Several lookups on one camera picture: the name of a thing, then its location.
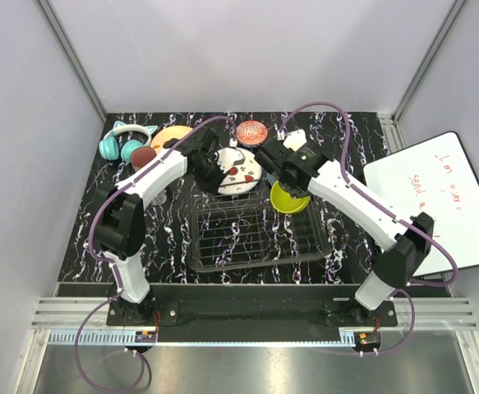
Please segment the yellow-green bowl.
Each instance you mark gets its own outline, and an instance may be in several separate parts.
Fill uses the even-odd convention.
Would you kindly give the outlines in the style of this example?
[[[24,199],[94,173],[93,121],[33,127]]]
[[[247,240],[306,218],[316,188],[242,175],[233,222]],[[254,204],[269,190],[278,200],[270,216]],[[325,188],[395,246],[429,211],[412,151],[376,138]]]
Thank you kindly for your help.
[[[284,191],[279,181],[276,181],[270,190],[270,203],[279,213],[296,214],[303,211],[311,202],[311,197],[294,198]]]

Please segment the white watermelon pattern plate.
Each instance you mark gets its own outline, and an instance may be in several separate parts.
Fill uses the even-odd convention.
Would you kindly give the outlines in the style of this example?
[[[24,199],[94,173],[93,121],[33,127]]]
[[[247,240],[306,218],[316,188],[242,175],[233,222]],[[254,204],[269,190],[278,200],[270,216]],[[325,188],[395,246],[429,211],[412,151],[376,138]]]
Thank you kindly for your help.
[[[218,164],[228,169],[226,177],[218,188],[219,195],[243,195],[252,191],[261,179],[262,168],[255,160],[254,154],[246,149],[239,149],[244,153],[246,160],[241,166],[235,167],[231,167],[227,163],[227,148],[218,151]]]

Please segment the red patterned bowl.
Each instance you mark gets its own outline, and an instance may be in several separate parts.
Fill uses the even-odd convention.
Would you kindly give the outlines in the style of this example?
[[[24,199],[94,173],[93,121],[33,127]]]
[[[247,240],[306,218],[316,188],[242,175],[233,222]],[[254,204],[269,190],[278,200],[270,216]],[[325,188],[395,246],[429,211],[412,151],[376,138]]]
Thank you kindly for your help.
[[[268,128],[260,121],[244,121],[237,127],[237,141],[247,147],[263,144],[268,138]]]

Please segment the wire dish rack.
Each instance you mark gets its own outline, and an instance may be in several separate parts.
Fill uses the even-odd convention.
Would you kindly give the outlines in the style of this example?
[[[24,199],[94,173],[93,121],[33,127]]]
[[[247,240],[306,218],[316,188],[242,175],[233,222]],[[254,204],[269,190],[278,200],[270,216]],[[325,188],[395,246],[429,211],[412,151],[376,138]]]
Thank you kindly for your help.
[[[279,213],[265,193],[194,195],[189,229],[189,267],[199,273],[308,263],[326,254],[314,207]]]

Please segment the teal scalloped plate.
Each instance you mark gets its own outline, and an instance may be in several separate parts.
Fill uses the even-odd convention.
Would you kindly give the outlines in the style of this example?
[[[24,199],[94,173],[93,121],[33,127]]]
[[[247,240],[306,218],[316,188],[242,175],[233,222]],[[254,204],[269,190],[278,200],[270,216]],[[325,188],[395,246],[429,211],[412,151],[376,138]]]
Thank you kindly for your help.
[[[266,174],[266,179],[270,187],[273,187],[276,181],[278,180],[278,178],[271,172],[268,172]]]

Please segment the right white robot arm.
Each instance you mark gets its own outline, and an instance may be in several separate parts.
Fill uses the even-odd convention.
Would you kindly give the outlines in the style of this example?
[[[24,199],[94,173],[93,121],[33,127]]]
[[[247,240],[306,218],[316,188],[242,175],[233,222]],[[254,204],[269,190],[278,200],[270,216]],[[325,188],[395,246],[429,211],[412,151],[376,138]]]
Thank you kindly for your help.
[[[294,150],[270,140],[259,147],[255,159],[291,196],[313,195],[332,204],[383,250],[348,307],[354,323],[371,323],[382,302],[407,285],[430,253],[433,219],[426,213],[408,219],[393,214],[378,195],[343,174],[339,162],[329,158],[316,142],[306,142]]]

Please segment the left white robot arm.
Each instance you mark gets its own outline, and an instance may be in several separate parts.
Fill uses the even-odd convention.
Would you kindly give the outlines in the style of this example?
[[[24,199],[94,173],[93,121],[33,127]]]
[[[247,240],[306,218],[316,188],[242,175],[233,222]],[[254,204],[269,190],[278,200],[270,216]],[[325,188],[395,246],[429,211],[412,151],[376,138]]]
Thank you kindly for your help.
[[[108,263],[117,286],[108,300],[120,300],[125,315],[137,325],[154,313],[145,277],[141,247],[145,242],[145,211],[158,194],[187,174],[205,191],[215,193],[235,162],[234,148],[219,152],[219,137],[199,127],[166,142],[160,153],[111,190],[100,190],[88,242],[91,256]]]

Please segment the orange floral plate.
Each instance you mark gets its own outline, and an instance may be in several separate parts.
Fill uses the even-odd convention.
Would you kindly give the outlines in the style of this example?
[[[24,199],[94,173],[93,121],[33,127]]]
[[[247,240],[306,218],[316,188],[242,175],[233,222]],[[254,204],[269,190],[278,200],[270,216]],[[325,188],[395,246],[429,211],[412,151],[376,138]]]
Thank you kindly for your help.
[[[150,147],[159,153],[163,146],[170,140],[180,140],[191,132],[192,128],[189,126],[169,126],[161,131],[158,131],[150,142]]]

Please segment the black marble pattern mat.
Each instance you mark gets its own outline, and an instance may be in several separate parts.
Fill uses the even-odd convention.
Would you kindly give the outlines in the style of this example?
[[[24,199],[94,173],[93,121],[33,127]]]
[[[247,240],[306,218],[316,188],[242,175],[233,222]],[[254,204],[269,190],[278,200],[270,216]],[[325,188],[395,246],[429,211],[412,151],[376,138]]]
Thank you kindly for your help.
[[[100,138],[115,122],[195,127],[218,113],[120,112],[108,115]],[[364,181],[363,167],[389,153],[380,117],[352,112],[354,128],[348,170]],[[340,159],[344,132],[332,112],[301,112],[287,130],[303,129],[307,139],[325,144],[330,158]],[[133,173],[125,162],[103,160],[98,152],[67,245],[59,282],[112,282],[105,263],[88,251],[90,224],[97,211],[95,192]],[[192,176],[170,184],[145,213],[147,232],[141,253],[149,282],[353,284],[369,273],[380,253],[372,238],[332,204],[313,198],[296,215],[274,211],[270,184],[262,181],[244,195],[201,192]]]

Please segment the clear glass cup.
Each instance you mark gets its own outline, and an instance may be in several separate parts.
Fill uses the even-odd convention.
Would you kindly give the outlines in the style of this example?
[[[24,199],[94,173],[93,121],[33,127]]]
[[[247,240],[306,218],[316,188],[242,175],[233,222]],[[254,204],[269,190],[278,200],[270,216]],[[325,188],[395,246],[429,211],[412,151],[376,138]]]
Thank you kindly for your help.
[[[159,206],[164,204],[167,201],[167,198],[168,193],[165,189],[163,189],[151,200],[151,204],[154,206]]]

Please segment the pink cup brown lid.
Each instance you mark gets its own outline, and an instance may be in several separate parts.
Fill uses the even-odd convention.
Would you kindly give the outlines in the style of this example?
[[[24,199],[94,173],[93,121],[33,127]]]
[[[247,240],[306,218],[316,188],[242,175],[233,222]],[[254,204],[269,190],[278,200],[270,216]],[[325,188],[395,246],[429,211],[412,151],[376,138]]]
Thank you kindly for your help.
[[[135,172],[145,167],[153,159],[155,159],[157,153],[150,146],[141,146],[135,149],[130,156],[130,164]]]

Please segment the white dry-erase board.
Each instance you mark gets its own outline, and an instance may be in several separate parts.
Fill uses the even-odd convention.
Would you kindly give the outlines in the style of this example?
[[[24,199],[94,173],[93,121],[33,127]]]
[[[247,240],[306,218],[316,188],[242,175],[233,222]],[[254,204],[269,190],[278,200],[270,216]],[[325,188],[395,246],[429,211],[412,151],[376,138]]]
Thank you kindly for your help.
[[[459,268],[479,266],[479,181],[456,132],[368,163],[364,177],[394,212],[431,215],[434,239]]]

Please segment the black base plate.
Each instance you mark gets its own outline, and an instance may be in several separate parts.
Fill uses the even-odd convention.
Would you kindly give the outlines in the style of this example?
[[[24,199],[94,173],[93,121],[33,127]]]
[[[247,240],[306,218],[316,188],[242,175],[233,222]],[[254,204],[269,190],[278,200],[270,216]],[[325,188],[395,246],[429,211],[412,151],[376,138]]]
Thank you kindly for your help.
[[[225,322],[309,321],[324,327],[392,328],[394,305],[383,301],[369,311],[359,305],[354,285],[167,285],[153,284],[138,305],[114,301],[107,325],[158,323],[178,327],[209,320]]]

